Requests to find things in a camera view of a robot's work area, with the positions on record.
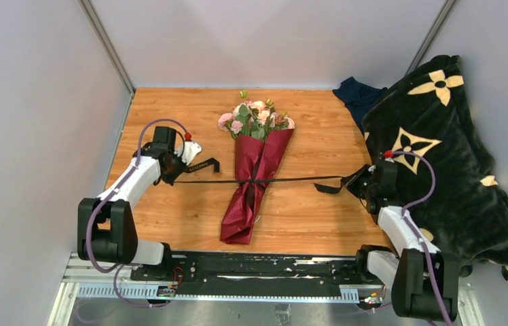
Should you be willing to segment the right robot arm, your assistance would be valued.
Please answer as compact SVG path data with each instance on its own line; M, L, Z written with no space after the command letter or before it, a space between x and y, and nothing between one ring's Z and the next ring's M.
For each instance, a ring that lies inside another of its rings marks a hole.
M376 278L391 292L397 316L426 320L431 325L454 325L458 315L458 259L426 237L410 215L413 206L428 200L435 191L436 176L422 158L431 176L428 192L404 204L397 190L399 156L408 152L386 151L349 176L343 184L388 236L392 248L363 245L356 255L354 274L362 283Z

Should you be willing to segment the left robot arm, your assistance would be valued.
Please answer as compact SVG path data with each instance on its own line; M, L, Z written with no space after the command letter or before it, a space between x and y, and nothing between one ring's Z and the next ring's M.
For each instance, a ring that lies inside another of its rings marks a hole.
M80 259L109 273L120 265L148 266L157 280L174 272L169 244L138 237L133 210L151 186L173 185L202 146L190 133L157 126L153 139L138 142L128 168L103 193L78 205L77 249Z

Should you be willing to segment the dark red wrapping paper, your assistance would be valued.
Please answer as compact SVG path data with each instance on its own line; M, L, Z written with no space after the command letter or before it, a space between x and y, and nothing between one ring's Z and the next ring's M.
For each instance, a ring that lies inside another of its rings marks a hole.
M248 136L235 140L234 177L238 187L221 221L220 241L247 245L261 203L274 178L294 130L271 132L266 141Z

